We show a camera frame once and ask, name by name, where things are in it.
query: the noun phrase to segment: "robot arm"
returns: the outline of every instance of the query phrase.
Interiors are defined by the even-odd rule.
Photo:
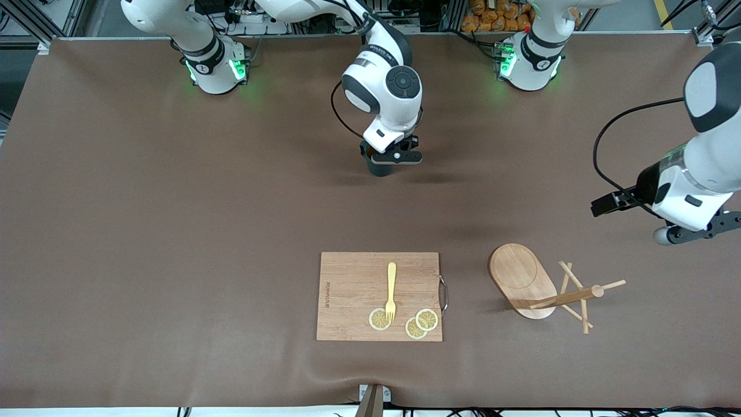
[[[246,78],[245,47],[218,36],[197,13],[186,11],[194,0],[121,0],[129,22],[152,34],[173,39],[186,58],[193,81],[207,93],[230,91]],[[332,13],[351,23],[367,39],[342,75],[348,100],[376,118],[365,130],[364,155],[374,164],[417,164],[412,136],[422,104],[422,83],[412,69],[406,37],[358,0],[259,0],[275,19],[302,22]]]
[[[545,87],[556,76],[561,51],[574,32],[576,22],[569,9],[607,7],[619,1],[528,0],[536,11],[535,22],[527,33],[517,33],[504,41],[513,52],[503,56],[503,64],[497,64],[499,78],[525,91]]]
[[[741,227],[741,213],[722,205],[741,190],[741,42],[723,45],[694,68],[685,83],[685,107],[698,134],[638,176],[634,187],[592,202],[594,216],[650,204],[667,221],[661,244],[711,238]]]
[[[412,51],[406,37],[358,0],[258,0],[275,19],[302,22],[332,13],[351,23],[367,39],[342,74],[342,89],[350,103],[376,118],[363,133],[372,148],[365,156],[374,164],[417,164],[412,136],[422,104],[422,83],[410,67]]]
[[[190,70],[190,77],[210,94],[223,94],[245,81],[245,46],[218,36],[203,16],[187,9],[193,0],[121,0],[134,27],[172,38]]]

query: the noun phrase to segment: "cutting board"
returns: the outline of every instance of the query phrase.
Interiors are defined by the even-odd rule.
[[[534,301],[556,296],[558,292],[538,258],[525,246],[508,243],[497,248],[489,258],[489,274],[521,316],[546,318],[556,309],[530,309]]]
[[[386,330],[368,323],[388,298],[388,263],[396,263],[396,319]],[[439,254],[434,252],[323,252],[319,272],[318,341],[416,341],[405,325],[421,309],[438,316],[437,328],[420,342],[442,341],[438,296]]]

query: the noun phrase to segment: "green led light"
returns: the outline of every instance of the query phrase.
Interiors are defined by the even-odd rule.
[[[515,62],[517,62],[517,54],[512,52],[502,63],[502,71],[499,75],[510,76],[510,74],[512,74],[512,68],[514,68]]]
[[[233,59],[230,59],[229,66],[231,67],[232,72],[237,79],[241,80],[245,78],[245,64],[243,64],[241,61],[234,61]]]
[[[190,79],[192,79],[193,82],[196,82],[196,75],[193,73],[193,67],[190,66],[190,63],[188,61],[185,61],[185,66],[190,73]]]
[[[556,60],[556,63],[554,63],[554,72],[551,73],[551,78],[555,77],[556,74],[558,73],[558,64],[560,63],[561,63],[561,57],[559,56],[559,58]]]

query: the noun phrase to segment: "cable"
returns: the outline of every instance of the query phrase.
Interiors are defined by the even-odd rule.
[[[355,25],[357,27],[361,27],[363,25],[363,21],[362,19],[360,19],[360,16],[356,15],[355,12],[353,12],[353,10],[350,9],[350,4],[348,3],[348,0],[342,0],[342,2],[345,3],[345,9],[347,9],[348,12],[350,12],[350,14],[352,15],[353,20],[355,21]]]
[[[458,35],[461,39],[465,40],[466,42],[470,42],[472,44],[475,44],[476,43],[476,40],[474,40],[472,38],[469,38],[468,36],[466,36],[463,32],[460,32],[459,30],[447,29],[447,30],[443,30],[442,32],[455,33],[456,35]],[[479,44],[480,45],[484,45],[484,46],[490,46],[490,47],[493,47],[494,46],[494,43],[493,42],[481,42],[481,41],[479,41]]]
[[[258,53],[260,52],[260,45],[262,45],[262,37],[263,37],[263,36],[264,36],[264,35],[260,35],[260,40],[259,40],[259,41],[257,41],[257,46],[255,47],[255,54],[254,54],[254,55],[252,55],[252,56],[250,56],[250,60],[249,60],[249,61],[247,61],[247,62],[249,62],[249,63],[253,63],[253,62],[255,62],[255,60],[257,59],[257,54],[258,54]]]
[[[340,30],[335,26],[334,24],[328,22],[329,28],[332,30],[332,33],[338,34],[338,35],[352,35],[355,33],[355,29],[352,29],[350,32],[345,32],[344,30]]]
[[[653,103],[649,103],[649,104],[646,104],[646,105],[640,105],[640,106],[637,106],[637,107],[628,109],[626,111],[623,111],[621,114],[618,114],[617,116],[613,117],[612,120],[610,120],[609,122],[607,122],[607,124],[605,125],[605,127],[602,128],[602,130],[597,135],[597,138],[594,140],[594,149],[592,150],[592,164],[594,165],[594,170],[597,172],[597,175],[599,175],[603,180],[607,181],[607,183],[609,183],[613,187],[615,187],[618,190],[620,190],[620,192],[622,192],[629,200],[631,200],[633,203],[635,203],[638,206],[640,206],[641,209],[646,210],[646,212],[648,212],[649,214],[652,214],[653,216],[658,217],[659,219],[661,219],[661,217],[658,214],[654,213],[649,207],[646,206],[646,204],[638,201],[638,199],[636,197],[634,197],[633,194],[631,194],[630,192],[626,191],[620,184],[618,184],[618,183],[614,182],[613,180],[611,180],[607,175],[605,175],[602,172],[601,169],[599,169],[599,166],[597,165],[597,149],[599,148],[599,142],[602,140],[602,135],[605,134],[605,132],[610,128],[610,126],[612,126],[613,123],[615,123],[618,120],[620,120],[620,118],[622,118],[623,116],[626,116],[628,114],[631,114],[631,113],[633,113],[635,111],[644,110],[646,108],[653,108],[653,107],[658,107],[660,105],[674,104],[674,103],[678,103],[678,102],[682,102],[682,101],[684,101],[684,97],[679,97],[679,98],[670,99],[670,100],[663,100],[663,101],[660,101],[660,102],[653,102]]]
[[[741,22],[732,24],[731,26],[718,26],[716,24],[712,24],[711,27],[715,30],[721,30],[725,32],[726,30],[731,30],[731,29],[736,29],[737,27],[741,27]]]
[[[672,10],[672,11],[671,11],[671,13],[669,13],[669,16],[666,16],[666,19],[664,19],[664,21],[663,21],[663,22],[661,22],[661,26],[662,26],[662,27],[664,27],[664,25],[666,25],[667,23],[669,23],[669,22],[671,22],[672,20],[674,20],[674,18],[675,18],[675,17],[677,17],[677,16],[678,16],[678,15],[679,15],[679,14],[680,14],[681,12],[683,12],[683,11],[687,10],[687,8],[688,8],[688,7],[690,7],[691,5],[693,5],[693,4],[695,4],[695,3],[697,3],[697,2],[699,1],[699,0],[690,0],[690,2],[689,2],[689,3],[687,3],[687,4],[683,4],[683,3],[684,3],[684,1],[685,1],[685,0],[682,0],[682,2],[680,2],[680,3],[679,3],[679,4],[678,4],[678,5],[677,5],[677,6],[676,6],[676,7],[674,8],[674,10]]]
[[[203,10],[204,13],[206,13],[206,8],[203,7],[203,4],[201,4],[200,0],[196,0],[196,4],[198,4],[198,7],[200,7]],[[224,31],[224,34],[226,34],[228,32],[228,29],[226,27],[223,27],[221,25],[216,26],[216,23],[213,22],[213,19],[211,18],[211,15],[210,14],[206,13],[206,18],[208,18],[208,21],[211,22],[211,26],[213,27],[213,29],[216,32],[221,33],[220,30],[223,30]]]
[[[486,50],[484,49],[484,47],[481,46],[481,44],[479,43],[479,40],[476,39],[476,35],[474,35],[473,32],[471,32],[471,37],[473,38],[473,42],[476,43],[476,47],[479,48],[479,50],[481,51],[481,53],[484,54],[484,56],[486,56],[489,59],[493,59],[494,61],[503,61],[504,60],[501,57],[497,58],[496,56],[491,55],[489,52],[486,52]]]
[[[8,23],[10,23],[10,15],[7,15],[2,10],[0,10],[0,32],[5,30]]]
[[[359,137],[360,139],[363,139],[363,135],[354,131],[350,126],[348,126],[347,123],[345,123],[344,120],[342,120],[342,118],[339,116],[339,113],[337,113],[337,109],[334,107],[334,94],[337,92],[337,89],[339,88],[340,85],[342,85],[342,81],[338,82],[337,85],[334,86],[334,89],[332,90],[332,94],[329,96],[330,104],[332,104],[332,111],[334,112],[334,115],[337,118],[337,120],[339,120],[339,122],[342,123],[342,125],[346,129],[348,129],[352,134]]]

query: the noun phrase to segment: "oval wooden board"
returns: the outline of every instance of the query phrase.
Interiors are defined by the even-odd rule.
[[[512,307],[526,318],[546,318],[556,307],[531,310],[532,301],[558,295],[543,265],[528,248],[508,243],[489,258],[489,275]]]

